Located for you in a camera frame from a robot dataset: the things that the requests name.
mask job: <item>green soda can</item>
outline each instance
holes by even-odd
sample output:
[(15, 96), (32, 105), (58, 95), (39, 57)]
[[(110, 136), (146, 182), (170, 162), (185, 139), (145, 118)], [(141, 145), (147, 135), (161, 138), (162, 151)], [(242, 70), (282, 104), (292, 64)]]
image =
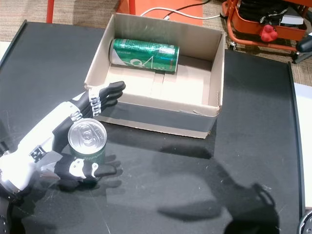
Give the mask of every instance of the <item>green soda can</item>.
[(114, 39), (109, 59), (112, 64), (176, 72), (179, 47), (129, 39)]
[(68, 142), (72, 155), (91, 162), (104, 162), (107, 133), (104, 126), (92, 118), (82, 118), (70, 127)]

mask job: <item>can lid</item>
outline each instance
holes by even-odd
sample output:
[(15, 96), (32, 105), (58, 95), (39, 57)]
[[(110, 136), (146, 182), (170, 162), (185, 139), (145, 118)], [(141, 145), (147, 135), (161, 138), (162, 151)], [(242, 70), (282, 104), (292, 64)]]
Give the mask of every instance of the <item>can lid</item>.
[(68, 142), (77, 152), (90, 155), (101, 150), (107, 140), (104, 126), (92, 118), (82, 118), (69, 129)]

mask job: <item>black table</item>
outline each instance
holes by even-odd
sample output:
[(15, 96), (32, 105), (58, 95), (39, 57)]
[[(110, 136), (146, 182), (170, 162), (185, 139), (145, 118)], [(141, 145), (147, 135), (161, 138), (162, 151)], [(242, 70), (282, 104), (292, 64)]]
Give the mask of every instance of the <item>black table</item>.
[[(23, 136), (83, 81), (103, 29), (26, 23), (0, 64), (0, 140)], [(224, 106), (204, 140), (104, 124), (117, 176), (13, 209), (30, 234), (293, 234), (304, 209), (287, 64), (226, 51)]]

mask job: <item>cardboard box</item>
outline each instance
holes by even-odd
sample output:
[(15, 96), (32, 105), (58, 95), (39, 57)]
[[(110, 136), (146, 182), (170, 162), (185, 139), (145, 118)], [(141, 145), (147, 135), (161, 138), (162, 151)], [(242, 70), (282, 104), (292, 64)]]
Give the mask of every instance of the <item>cardboard box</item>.
[[(175, 74), (112, 65), (114, 38), (180, 47)], [(100, 41), (85, 88), (123, 80), (115, 107), (98, 120), (145, 130), (205, 138), (221, 111), (225, 35), (218, 30), (169, 20), (112, 15)]]

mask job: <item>orange equipment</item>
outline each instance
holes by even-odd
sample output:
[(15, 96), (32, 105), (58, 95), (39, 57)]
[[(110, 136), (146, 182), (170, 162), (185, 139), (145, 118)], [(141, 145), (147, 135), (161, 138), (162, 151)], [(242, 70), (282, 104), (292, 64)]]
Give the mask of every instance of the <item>orange equipment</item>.
[[(302, 17), (305, 17), (309, 8), (306, 4), (310, 4), (310, 6), (312, 6), (311, 0), (287, 0), (287, 1), (300, 4), (299, 10), (300, 10), (300, 15)], [(241, 33), (255, 34), (255, 35), (261, 35), (263, 31), (263, 27), (265, 25), (258, 23), (258, 22), (245, 20), (242, 17), (240, 17), (238, 13), (237, 2), (238, 0), (227, 0), (222, 4), (222, 13), (223, 13), (222, 15), (224, 17), (228, 17), (227, 28), (228, 28), (229, 36), (232, 40), (232, 42), (230, 43), (230, 49), (235, 50), (236, 44), (238, 43), (238, 44), (243, 44), (243, 45), (254, 45), (254, 46), (269, 47), (273, 49), (280, 49), (280, 50), (289, 50), (289, 51), (295, 51), (295, 52), (297, 51), (296, 48), (292, 46), (238, 39), (233, 33), (231, 23), (233, 23), (233, 26), (237, 31)], [(290, 27), (284, 27), (284, 26), (278, 26), (278, 25), (274, 25), (273, 27), (275, 31), (277, 32), (278, 38), (290, 39), (290, 40), (296, 40), (296, 41), (300, 41), (303, 38), (307, 30), (307, 27), (305, 24), (302, 24), (300, 28), (290, 28)]]

